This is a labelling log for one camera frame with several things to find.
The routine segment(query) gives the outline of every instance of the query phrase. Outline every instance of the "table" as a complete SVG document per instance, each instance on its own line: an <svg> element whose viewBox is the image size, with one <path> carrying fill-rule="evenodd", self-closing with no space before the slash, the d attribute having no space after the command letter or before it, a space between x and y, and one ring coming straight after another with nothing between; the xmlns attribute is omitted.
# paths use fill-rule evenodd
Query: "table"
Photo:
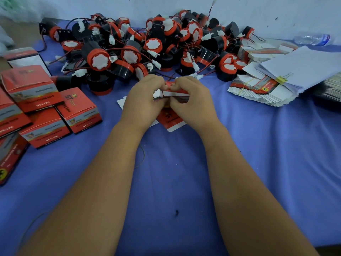
<svg viewBox="0 0 341 256"><path fill-rule="evenodd" d="M48 49L41 55L52 61L62 48L46 39ZM340 46L324 49L341 51ZM58 75L61 67L54 63L50 70ZM341 243L341 115L316 106L309 97L280 108L253 102L228 93L230 83L215 74L201 82L210 89L219 120L245 159L310 242ZM1 255L14 255L30 223L53 210L75 183L118 122L122 110L116 101L135 83L117 81L106 96L95 96L83 85L103 122L41 149L29 147L0 188ZM198 134L188 125L169 133L157 124L145 133L141 146L145 160L134 171L116 255L227 255ZM139 148L136 165L142 159ZM47 215L30 226L25 240Z"/></svg>

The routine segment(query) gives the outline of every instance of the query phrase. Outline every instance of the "plastic bottle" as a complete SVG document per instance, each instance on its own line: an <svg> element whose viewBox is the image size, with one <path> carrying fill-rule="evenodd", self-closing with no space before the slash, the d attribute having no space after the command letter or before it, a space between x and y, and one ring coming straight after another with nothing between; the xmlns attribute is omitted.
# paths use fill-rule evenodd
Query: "plastic bottle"
<svg viewBox="0 0 341 256"><path fill-rule="evenodd" d="M299 45L326 46L332 43L329 34L302 33L295 36L294 42Z"/></svg>

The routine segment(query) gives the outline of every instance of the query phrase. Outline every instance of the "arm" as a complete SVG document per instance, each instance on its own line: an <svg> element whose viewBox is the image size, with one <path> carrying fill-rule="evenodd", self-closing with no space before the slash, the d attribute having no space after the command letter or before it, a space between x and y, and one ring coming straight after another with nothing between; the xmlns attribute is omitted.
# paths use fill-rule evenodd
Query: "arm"
<svg viewBox="0 0 341 256"><path fill-rule="evenodd" d="M146 76L129 92L121 120L76 184L19 252L20 256L113 255L126 217L136 150L165 100L164 79Z"/></svg>
<svg viewBox="0 0 341 256"><path fill-rule="evenodd" d="M229 253L318 255L219 122L209 90L193 77L178 78L172 88L180 87L190 94L189 102L172 98L170 106L204 143L215 212Z"/></svg>

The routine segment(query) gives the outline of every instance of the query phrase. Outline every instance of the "plastic bag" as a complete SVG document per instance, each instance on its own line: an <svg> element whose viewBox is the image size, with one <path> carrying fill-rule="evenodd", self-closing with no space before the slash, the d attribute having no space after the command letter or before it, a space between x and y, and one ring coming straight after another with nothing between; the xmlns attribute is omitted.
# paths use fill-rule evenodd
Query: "plastic bag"
<svg viewBox="0 0 341 256"><path fill-rule="evenodd" d="M46 12L42 0L0 0L0 15L15 22L40 22Z"/></svg>

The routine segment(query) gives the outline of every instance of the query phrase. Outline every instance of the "forearm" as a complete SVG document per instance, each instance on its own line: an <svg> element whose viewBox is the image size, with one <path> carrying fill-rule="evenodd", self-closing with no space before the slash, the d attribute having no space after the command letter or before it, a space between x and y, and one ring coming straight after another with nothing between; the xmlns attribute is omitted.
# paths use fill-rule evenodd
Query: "forearm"
<svg viewBox="0 0 341 256"><path fill-rule="evenodd" d="M141 138L142 134L117 124L89 167L19 255L113 255L126 216Z"/></svg>
<svg viewBox="0 0 341 256"><path fill-rule="evenodd" d="M318 255L245 161L227 129L216 124L201 138L216 216L229 253Z"/></svg>

